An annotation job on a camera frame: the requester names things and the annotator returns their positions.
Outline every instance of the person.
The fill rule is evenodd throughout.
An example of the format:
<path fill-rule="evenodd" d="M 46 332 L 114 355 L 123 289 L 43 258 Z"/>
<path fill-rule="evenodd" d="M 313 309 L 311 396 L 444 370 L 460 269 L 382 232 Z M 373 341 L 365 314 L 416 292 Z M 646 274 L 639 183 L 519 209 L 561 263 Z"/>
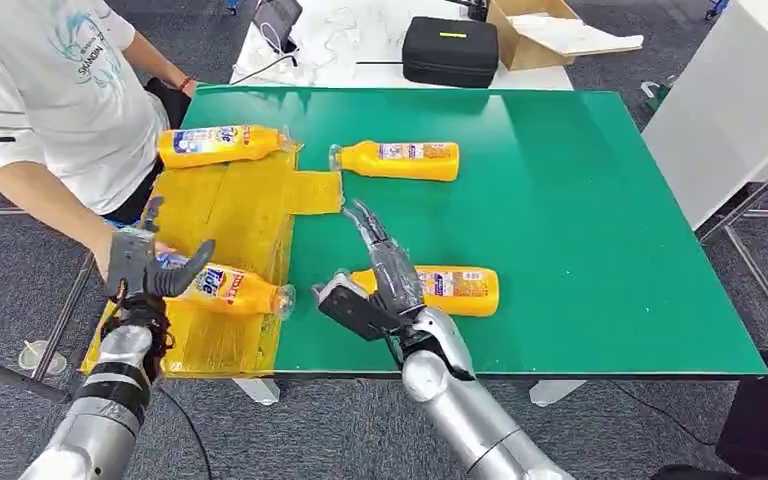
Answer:
<path fill-rule="evenodd" d="M 143 87 L 132 66 L 154 78 Z M 114 225 L 139 219 L 157 137 L 195 87 L 104 0 L 1 0 L 0 192 L 106 278 Z"/>

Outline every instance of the yellow cloth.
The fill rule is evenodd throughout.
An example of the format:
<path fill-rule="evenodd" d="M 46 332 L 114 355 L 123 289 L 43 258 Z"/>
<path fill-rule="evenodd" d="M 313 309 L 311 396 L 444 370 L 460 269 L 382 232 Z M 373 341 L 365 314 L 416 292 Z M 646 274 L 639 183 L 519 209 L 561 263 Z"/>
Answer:
<path fill-rule="evenodd" d="M 259 161 L 163 172 L 154 190 L 154 196 L 164 199 L 156 219 L 158 240 L 191 255 L 202 241 L 213 238 L 212 262 L 285 284 L 293 215 L 336 213 L 342 205 L 339 172 L 295 168 L 296 152 L 275 152 Z M 101 321 L 111 308 L 107 306 Z M 271 372 L 281 327 L 276 317 L 217 314 L 179 302 L 167 304 L 167 316 L 175 339 L 162 363 L 167 376 L 227 378 Z M 97 330 L 81 365 L 85 373 L 95 365 L 98 345 Z"/>

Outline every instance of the cardboard box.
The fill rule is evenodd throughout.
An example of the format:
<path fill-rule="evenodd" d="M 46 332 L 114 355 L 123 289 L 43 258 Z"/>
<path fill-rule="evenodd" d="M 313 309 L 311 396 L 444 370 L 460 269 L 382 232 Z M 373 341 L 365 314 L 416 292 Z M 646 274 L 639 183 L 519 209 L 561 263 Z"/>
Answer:
<path fill-rule="evenodd" d="M 487 21 L 496 25 L 499 35 L 499 58 L 508 70 L 569 65 L 575 57 L 568 57 L 520 35 L 509 16 L 546 12 L 556 18 L 574 18 L 578 15 L 564 0 L 492 0 Z"/>

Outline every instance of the black tape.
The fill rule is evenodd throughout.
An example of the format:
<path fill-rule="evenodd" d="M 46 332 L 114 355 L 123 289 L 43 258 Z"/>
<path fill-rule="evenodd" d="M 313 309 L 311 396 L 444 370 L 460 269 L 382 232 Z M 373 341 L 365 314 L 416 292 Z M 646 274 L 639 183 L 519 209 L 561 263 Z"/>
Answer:
<path fill-rule="evenodd" d="M 84 384 L 75 394 L 75 400 L 89 397 L 103 398 L 122 405 L 142 425 L 150 393 L 129 382 L 95 382 Z"/>
<path fill-rule="evenodd" d="M 99 363 L 95 366 L 95 368 L 92 369 L 89 376 L 93 376 L 96 373 L 116 373 L 119 375 L 124 375 L 128 378 L 132 378 L 135 382 L 137 382 L 140 387 L 142 387 L 143 390 L 151 390 L 151 385 L 148 384 L 148 380 L 146 380 L 145 374 L 140 371 L 140 369 L 134 367 L 133 365 L 128 365 L 127 363 L 121 363 L 121 362 L 104 362 Z"/>

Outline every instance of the gray carpet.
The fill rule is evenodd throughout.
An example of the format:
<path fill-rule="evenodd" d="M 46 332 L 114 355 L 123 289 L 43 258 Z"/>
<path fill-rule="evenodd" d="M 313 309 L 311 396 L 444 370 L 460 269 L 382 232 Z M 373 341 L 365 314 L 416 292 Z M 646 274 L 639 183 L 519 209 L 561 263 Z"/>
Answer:
<path fill-rule="evenodd" d="M 162 51 L 199 79 L 230 76 L 245 35 L 245 15 L 224 15 L 217 0 L 111 0 Z M 576 88 L 619 90 L 638 125 L 639 83 L 680 72 L 708 25 L 703 0 L 573 1 L 589 23 L 617 34 L 643 33 L 643 52 L 585 58 L 569 68 Z M 768 220 L 738 226 L 768 270 Z M 723 238 L 711 261 L 759 346 L 768 347 L 768 304 Z M 29 218 L 0 218 L 0 363 L 16 368 L 25 339 L 48 334 L 77 269 L 82 249 Z M 75 366 L 101 308 L 94 275 L 61 351 Z M 75 373 L 52 380 L 74 386 Z M 446 445 L 390 381 L 281 381 L 281 402 L 263 407 L 230 381 L 163 381 L 191 415 L 214 478 L 457 479 L 463 474 Z M 559 464 L 578 478 L 645 478 L 669 463 L 725 468 L 657 413 L 608 382 L 589 382 L 562 402 L 535 407 L 532 382 L 492 381 L 488 388 Z M 734 382 L 623 382 L 662 406 L 696 434 L 716 439 Z M 44 445 L 63 408 L 0 386 L 0 479 L 15 478 Z M 200 452 L 181 413 L 160 395 L 130 464 L 130 479 L 206 478 Z"/>

